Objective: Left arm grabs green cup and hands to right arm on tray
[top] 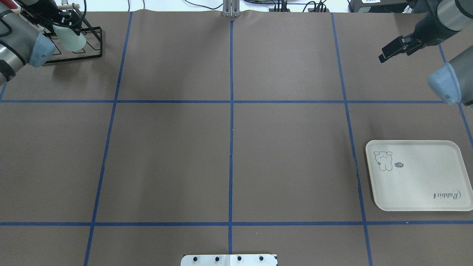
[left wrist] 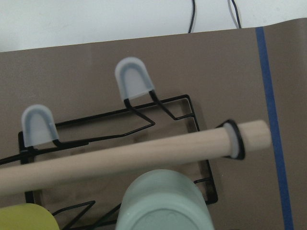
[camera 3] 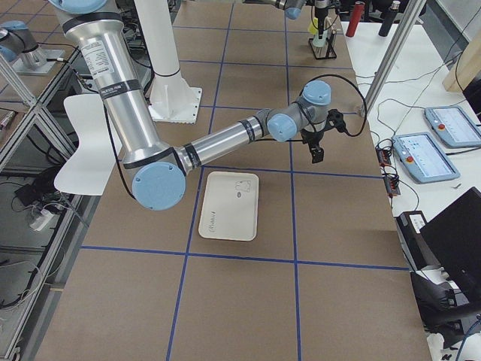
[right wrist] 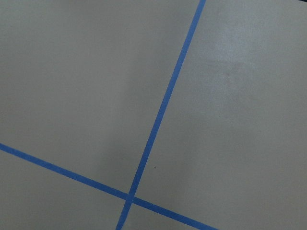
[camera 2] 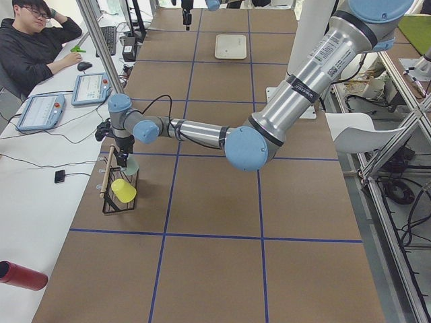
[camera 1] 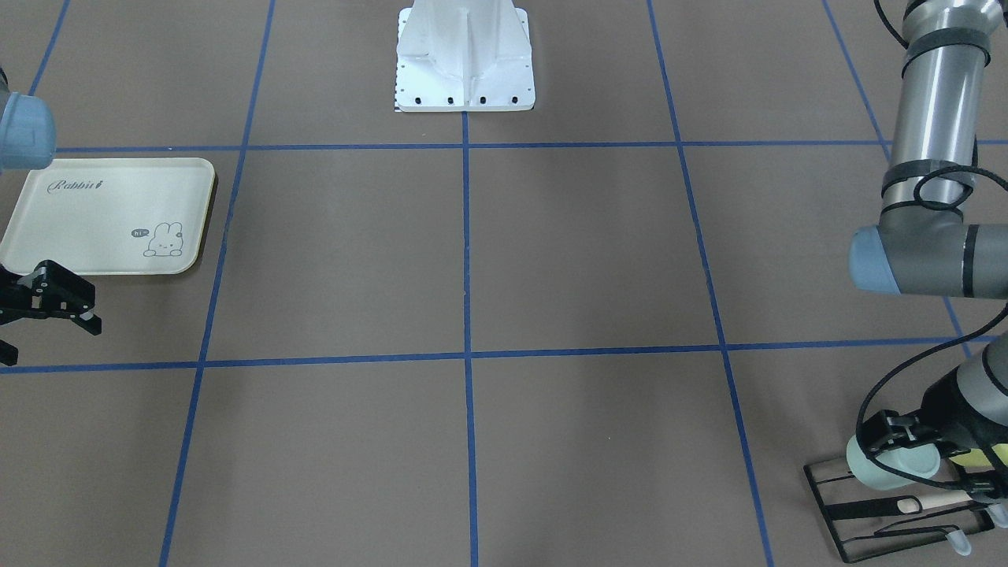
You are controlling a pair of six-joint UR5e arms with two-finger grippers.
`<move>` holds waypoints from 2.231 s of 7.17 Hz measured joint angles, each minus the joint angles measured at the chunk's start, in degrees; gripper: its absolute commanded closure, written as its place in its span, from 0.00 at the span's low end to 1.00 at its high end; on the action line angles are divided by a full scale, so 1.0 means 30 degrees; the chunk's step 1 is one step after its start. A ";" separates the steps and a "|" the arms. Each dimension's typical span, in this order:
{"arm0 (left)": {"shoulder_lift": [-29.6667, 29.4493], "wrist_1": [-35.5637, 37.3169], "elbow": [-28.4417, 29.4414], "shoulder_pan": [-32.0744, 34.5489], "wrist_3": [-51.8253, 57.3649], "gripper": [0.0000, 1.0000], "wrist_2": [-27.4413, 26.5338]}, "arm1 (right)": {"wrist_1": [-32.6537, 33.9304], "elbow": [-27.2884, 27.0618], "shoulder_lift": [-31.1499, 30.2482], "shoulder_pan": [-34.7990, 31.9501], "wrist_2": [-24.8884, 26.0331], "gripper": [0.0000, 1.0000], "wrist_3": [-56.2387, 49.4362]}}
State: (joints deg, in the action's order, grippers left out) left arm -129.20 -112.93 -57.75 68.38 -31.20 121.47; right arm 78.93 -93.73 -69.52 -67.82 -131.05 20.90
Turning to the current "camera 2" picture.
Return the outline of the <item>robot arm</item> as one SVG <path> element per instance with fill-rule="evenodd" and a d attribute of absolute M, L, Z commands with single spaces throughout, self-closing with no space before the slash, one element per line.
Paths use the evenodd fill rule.
<path fill-rule="evenodd" d="M 181 0 L 181 9 L 183 16 L 183 25 L 185 26 L 185 30 L 189 31 L 190 26 L 192 24 L 192 13 L 191 11 L 194 8 L 193 0 Z M 221 5 L 227 5 L 227 8 L 230 9 L 239 9 L 242 1 L 229 1 L 229 0 L 205 0 L 205 4 L 210 11 L 216 11 L 220 8 Z"/>
<path fill-rule="evenodd" d="M 185 119 L 144 116 L 125 94 L 108 101 L 110 128 L 119 151 L 129 155 L 135 141 L 158 137 L 189 140 L 222 149 L 242 171 L 261 169 L 286 141 L 286 131 L 314 104 L 358 54 L 386 50 L 411 1 L 344 1 L 329 19 L 329 30 L 300 66 L 276 87 L 267 105 L 241 127 L 230 128 Z"/>

